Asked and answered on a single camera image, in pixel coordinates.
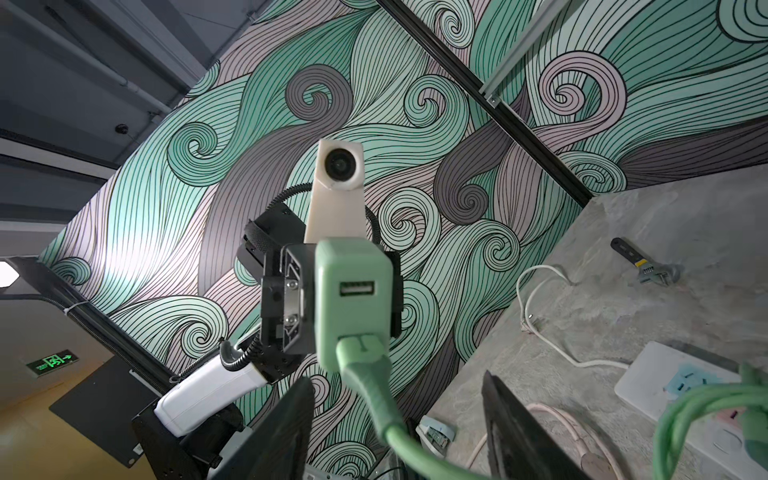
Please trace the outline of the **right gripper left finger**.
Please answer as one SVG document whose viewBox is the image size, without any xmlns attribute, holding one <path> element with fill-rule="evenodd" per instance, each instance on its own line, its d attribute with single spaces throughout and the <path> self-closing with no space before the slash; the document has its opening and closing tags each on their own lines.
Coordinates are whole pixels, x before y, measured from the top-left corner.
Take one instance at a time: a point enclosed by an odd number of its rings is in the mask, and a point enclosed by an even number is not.
<svg viewBox="0 0 768 480">
<path fill-rule="evenodd" d="M 209 477 L 301 479 L 306 468 L 313 411 L 312 382 L 303 377 Z"/>
</svg>

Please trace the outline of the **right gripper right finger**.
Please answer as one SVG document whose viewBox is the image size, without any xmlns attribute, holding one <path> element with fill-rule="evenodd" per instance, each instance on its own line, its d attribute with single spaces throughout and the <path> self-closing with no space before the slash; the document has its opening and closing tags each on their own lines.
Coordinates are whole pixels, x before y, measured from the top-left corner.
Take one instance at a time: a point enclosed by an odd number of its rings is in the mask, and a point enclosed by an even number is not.
<svg viewBox="0 0 768 480">
<path fill-rule="evenodd" d="M 493 478 L 588 479 L 499 377 L 486 372 L 481 394 Z"/>
</svg>

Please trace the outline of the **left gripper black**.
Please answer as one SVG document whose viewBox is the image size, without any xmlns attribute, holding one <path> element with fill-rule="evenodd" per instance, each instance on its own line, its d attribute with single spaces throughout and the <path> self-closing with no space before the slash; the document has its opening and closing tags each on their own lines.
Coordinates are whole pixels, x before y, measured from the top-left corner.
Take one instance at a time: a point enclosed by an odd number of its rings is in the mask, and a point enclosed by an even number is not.
<svg viewBox="0 0 768 480">
<path fill-rule="evenodd" d="M 262 287 L 262 327 L 276 322 L 277 346 L 287 355 L 315 353 L 337 368 L 336 346 L 372 335 L 383 345 L 401 334 L 404 280 L 401 255 L 372 242 L 292 244 Z"/>
</svg>

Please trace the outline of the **white power strip coloured sockets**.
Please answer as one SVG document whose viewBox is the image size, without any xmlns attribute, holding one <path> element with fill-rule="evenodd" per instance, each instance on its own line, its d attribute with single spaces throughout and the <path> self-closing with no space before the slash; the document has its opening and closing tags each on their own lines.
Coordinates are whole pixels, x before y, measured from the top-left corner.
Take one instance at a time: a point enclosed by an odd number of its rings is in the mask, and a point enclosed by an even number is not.
<svg viewBox="0 0 768 480">
<path fill-rule="evenodd" d="M 687 446 L 737 479 L 767 477 L 767 373 L 736 373 L 648 343 L 614 392 L 656 422 L 652 477 L 671 479 Z"/>
</svg>

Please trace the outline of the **light green charger plug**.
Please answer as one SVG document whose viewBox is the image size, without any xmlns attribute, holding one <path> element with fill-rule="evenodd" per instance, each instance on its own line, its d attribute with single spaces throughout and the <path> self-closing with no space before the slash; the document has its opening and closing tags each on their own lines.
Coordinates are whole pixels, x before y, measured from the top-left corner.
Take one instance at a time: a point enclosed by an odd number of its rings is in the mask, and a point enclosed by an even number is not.
<svg viewBox="0 0 768 480">
<path fill-rule="evenodd" d="M 423 449 L 408 433 L 391 394 L 389 381 L 390 315 L 394 309 L 394 268 L 373 243 L 361 238 L 331 238 L 319 243 L 315 260 L 315 341 L 317 359 L 367 406 L 379 440 L 405 464 L 428 479 L 474 479 L 476 473 Z M 527 407 L 494 376 L 484 386 L 501 400 L 503 412 L 489 417 L 486 442 L 499 438 L 505 458 L 519 459 L 516 472 L 526 479 L 582 478 L 584 472 L 563 455 L 543 432 Z M 673 402 L 660 410 L 653 437 L 652 476 L 670 479 L 688 438 L 715 439 L 706 420 L 736 413 L 741 452 L 761 470 L 767 468 L 767 384 L 748 364 L 739 368 L 736 383 L 685 380 L 666 392 Z"/>
</svg>

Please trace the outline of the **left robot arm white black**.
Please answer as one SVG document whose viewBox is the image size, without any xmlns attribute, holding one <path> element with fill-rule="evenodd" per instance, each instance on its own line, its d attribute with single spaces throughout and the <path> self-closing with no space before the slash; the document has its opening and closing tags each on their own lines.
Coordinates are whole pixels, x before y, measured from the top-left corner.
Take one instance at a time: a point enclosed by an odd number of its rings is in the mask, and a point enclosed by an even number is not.
<svg viewBox="0 0 768 480">
<path fill-rule="evenodd" d="M 309 192 L 300 220 L 286 205 Z M 297 372 L 309 355 L 361 394 L 383 432 L 400 425 L 389 390 L 389 342 L 399 333 L 403 281 L 385 252 L 362 186 L 317 180 L 277 195 L 249 221 L 238 260 L 262 287 L 262 326 L 243 344 L 223 342 L 132 422 L 160 479 L 302 479 L 315 389 L 299 378 L 247 428 L 235 401 Z"/>
</svg>

